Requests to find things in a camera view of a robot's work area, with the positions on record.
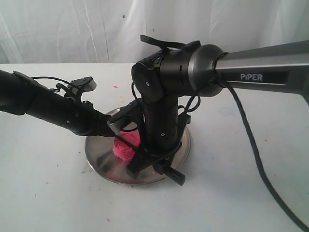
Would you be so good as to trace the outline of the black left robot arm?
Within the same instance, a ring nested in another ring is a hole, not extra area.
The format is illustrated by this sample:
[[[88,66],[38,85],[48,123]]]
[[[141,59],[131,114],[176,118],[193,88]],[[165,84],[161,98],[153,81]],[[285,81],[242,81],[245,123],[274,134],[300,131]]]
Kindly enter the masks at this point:
[[[59,79],[56,88],[47,88],[38,83],[38,77],[1,71],[0,109],[12,115],[30,115],[79,136],[113,137],[114,132],[108,126],[110,115],[81,99],[83,93],[95,88],[91,76],[71,82]]]

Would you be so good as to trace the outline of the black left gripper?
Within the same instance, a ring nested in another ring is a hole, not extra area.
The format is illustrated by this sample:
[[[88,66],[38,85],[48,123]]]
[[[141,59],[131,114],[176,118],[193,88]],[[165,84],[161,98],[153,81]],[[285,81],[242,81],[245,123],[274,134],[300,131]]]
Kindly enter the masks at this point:
[[[110,115],[103,114],[89,104],[65,98],[40,88],[31,99],[26,114],[63,127],[78,136],[114,137],[108,125]]]

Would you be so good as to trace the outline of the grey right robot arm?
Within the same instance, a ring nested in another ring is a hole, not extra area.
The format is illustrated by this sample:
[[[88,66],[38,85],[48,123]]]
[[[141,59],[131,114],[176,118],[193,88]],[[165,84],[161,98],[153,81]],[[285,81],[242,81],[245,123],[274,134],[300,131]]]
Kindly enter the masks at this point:
[[[126,166],[137,178],[152,166],[182,185],[185,176],[171,163],[181,147],[190,107],[178,113],[182,96],[213,97],[225,87],[307,95],[309,92],[309,43],[301,41],[240,52],[193,42],[173,50],[159,43],[160,51],[131,68],[141,98],[122,107],[110,122],[125,118],[137,124],[140,146]]]

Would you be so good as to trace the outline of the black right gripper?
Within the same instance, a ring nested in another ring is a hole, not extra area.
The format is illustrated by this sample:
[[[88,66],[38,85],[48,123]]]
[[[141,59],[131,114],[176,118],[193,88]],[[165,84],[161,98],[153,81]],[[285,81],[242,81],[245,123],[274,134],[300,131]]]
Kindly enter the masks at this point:
[[[165,96],[157,102],[147,98],[138,98],[143,122],[137,126],[143,147],[139,147],[132,160],[126,166],[126,173],[137,179],[140,171],[146,169],[154,160],[152,153],[176,150],[190,116],[185,112],[178,114],[178,97]],[[182,186],[185,175],[171,167],[170,159],[163,159],[153,164],[154,171],[165,175]]]

